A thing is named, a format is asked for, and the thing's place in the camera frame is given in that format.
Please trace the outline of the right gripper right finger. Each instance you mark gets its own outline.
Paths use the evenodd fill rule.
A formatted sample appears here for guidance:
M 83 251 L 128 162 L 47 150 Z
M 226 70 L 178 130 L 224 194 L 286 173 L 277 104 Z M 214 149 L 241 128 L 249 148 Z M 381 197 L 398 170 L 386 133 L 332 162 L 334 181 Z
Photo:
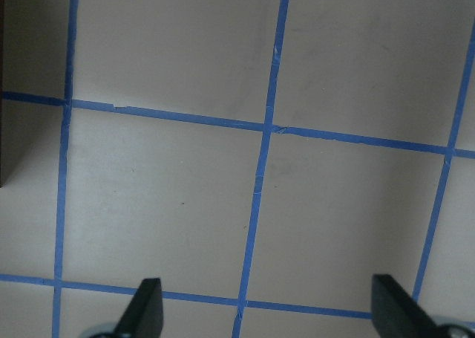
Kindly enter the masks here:
M 372 324 L 382 338 L 450 337 L 389 274 L 374 274 L 371 284 Z

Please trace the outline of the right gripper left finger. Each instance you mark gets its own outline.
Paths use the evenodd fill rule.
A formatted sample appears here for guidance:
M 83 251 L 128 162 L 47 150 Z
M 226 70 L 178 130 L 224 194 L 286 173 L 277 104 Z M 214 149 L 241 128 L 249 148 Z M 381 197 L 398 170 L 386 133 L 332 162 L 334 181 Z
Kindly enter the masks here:
M 164 313 L 160 278 L 143 279 L 113 330 L 114 337 L 158 338 Z

